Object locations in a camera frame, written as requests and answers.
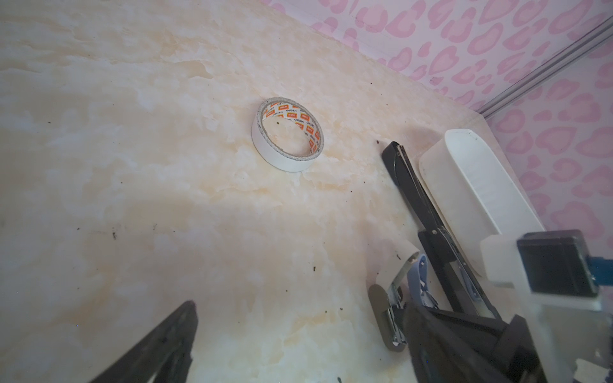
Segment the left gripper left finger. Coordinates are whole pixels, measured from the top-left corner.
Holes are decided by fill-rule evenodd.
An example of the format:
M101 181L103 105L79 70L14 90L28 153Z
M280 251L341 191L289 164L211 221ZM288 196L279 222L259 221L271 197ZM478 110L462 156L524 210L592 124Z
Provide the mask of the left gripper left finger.
M94 382L186 382L198 328L196 303L181 304Z

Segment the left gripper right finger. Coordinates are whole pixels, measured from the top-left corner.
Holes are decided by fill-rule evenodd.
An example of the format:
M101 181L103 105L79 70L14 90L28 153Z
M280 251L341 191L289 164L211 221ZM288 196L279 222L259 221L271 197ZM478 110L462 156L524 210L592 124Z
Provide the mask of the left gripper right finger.
M418 382L508 380L423 306L405 305L403 330Z

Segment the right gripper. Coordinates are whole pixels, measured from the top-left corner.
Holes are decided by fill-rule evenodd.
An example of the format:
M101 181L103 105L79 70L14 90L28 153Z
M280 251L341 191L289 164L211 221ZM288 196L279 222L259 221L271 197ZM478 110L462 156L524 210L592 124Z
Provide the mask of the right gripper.
M427 308L462 341L474 349L493 349L496 368L511 382L547 382L526 320L511 322Z

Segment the black stapler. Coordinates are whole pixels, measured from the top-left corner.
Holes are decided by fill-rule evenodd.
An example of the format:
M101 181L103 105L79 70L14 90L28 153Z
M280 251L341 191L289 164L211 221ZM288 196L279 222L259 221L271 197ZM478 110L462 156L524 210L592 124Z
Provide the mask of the black stapler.
M453 311L501 319L418 179L405 149L396 141L382 151L394 184L420 223L418 239Z

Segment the beige staple box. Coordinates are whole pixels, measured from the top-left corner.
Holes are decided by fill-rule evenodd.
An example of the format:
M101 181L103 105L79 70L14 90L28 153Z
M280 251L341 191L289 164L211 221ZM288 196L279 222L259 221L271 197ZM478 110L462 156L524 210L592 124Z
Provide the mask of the beige staple box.
M399 288L420 251L407 239L401 239L388 245L384 255L375 282L369 286L368 298L384 345L400 353L405 349L406 339L402 324L397 324L403 312L403 295Z

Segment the blue staple box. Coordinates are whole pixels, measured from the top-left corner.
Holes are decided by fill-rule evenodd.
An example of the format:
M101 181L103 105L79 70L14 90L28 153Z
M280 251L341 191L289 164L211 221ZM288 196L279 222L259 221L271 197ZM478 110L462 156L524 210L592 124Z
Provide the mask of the blue staple box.
M418 256L407 273L409 291L412 301L419 306L438 309L436 298L429 291L428 259L425 254Z

